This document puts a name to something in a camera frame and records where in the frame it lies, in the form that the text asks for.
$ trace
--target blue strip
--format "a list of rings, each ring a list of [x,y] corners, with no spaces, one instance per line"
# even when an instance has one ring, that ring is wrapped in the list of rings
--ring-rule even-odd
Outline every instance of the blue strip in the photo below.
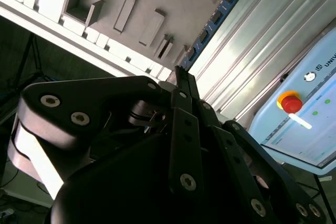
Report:
[[[222,0],[218,8],[214,11],[213,15],[207,22],[206,26],[202,30],[206,30],[208,32],[208,35],[206,36],[203,41],[200,41],[200,35],[202,32],[199,34],[198,38],[196,41],[193,43],[193,45],[190,47],[190,49],[187,51],[186,56],[181,62],[181,67],[184,68],[186,71],[189,71],[191,66],[195,63],[195,61],[198,59],[204,48],[207,46],[211,38],[214,36],[218,28],[221,26],[223,21],[226,19],[226,17],[229,15],[233,7],[237,4],[238,0]],[[218,15],[218,11],[221,12],[221,16],[217,21],[214,23],[212,20],[215,15]],[[193,55],[189,55],[191,50],[195,50]]]

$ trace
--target screw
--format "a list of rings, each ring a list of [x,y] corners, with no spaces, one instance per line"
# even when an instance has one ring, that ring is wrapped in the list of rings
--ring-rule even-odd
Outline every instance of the screw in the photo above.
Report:
[[[303,79],[307,82],[313,81],[315,78],[316,78],[316,73],[315,72],[308,72],[303,77]]]
[[[296,203],[296,208],[299,210],[300,214],[302,214],[303,216],[307,217],[308,216],[308,212],[307,210],[303,207],[303,205]]]
[[[237,124],[235,124],[235,123],[232,124],[232,127],[233,127],[235,130],[237,130],[237,131],[240,130],[239,126],[238,126]]]
[[[188,191],[194,191],[196,189],[196,181],[191,175],[187,173],[182,174],[180,176],[180,181],[182,186]]]
[[[317,217],[321,217],[320,211],[312,204],[309,204],[310,210],[315,214]]]
[[[207,104],[206,102],[203,103],[203,107],[206,108],[207,110],[211,109],[211,106]]]
[[[60,100],[57,97],[50,94],[42,96],[40,101],[44,106],[50,108],[57,107],[58,105],[61,104]]]
[[[251,206],[252,206],[253,210],[257,214],[259,214],[261,217],[266,216],[266,209],[264,208],[263,204],[259,200],[252,199],[251,200]]]
[[[156,86],[152,83],[148,83],[148,87],[150,87],[151,89],[156,89]]]
[[[180,96],[182,96],[183,98],[187,98],[187,95],[183,92],[180,92]]]
[[[71,115],[71,121],[74,124],[85,126],[90,122],[90,118],[83,112],[75,112]]]

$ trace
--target bolt hole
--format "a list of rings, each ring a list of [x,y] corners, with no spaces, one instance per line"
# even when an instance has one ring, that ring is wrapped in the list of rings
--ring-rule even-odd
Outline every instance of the bolt hole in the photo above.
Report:
[[[261,208],[261,206],[260,206],[259,204],[256,204],[256,208],[257,208],[259,211],[262,210],[262,208]]]
[[[189,178],[185,178],[184,181],[187,183],[187,185],[191,186],[192,181]]]
[[[237,164],[240,164],[240,159],[238,157],[233,157],[233,159]]]
[[[82,115],[76,115],[76,119],[80,122],[84,122],[84,120],[85,120],[84,116],[82,116]]]
[[[187,142],[191,142],[191,137],[190,136],[188,136],[188,135],[184,135],[184,139],[186,139],[187,140]]]
[[[56,103],[55,99],[53,99],[53,98],[47,98],[46,102],[49,103],[49,104],[55,104]]]
[[[191,122],[188,121],[188,120],[185,120],[184,123],[185,123],[185,125],[187,125],[187,126],[189,126],[189,127],[191,126]]]

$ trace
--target wire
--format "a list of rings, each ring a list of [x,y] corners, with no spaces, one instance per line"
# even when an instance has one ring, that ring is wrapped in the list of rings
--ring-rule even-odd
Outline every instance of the wire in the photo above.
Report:
[[[50,195],[47,191],[44,191],[43,188],[40,187],[40,185],[39,185],[38,183],[39,183],[39,182],[36,183],[37,187],[38,187],[41,191],[43,191],[45,194]]]
[[[17,176],[18,173],[19,173],[19,169],[17,169],[16,174],[14,175],[14,177],[10,181],[8,181],[7,183],[1,185],[0,187],[7,186],[10,182],[12,182],[14,180],[14,178]]]

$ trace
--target corrugated metal panel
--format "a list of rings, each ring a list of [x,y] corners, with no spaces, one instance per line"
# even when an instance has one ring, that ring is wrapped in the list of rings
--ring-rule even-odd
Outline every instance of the corrugated metal panel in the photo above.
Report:
[[[336,0],[238,2],[218,39],[191,69],[201,97],[223,116],[242,117],[246,106],[336,17],[335,6]]]

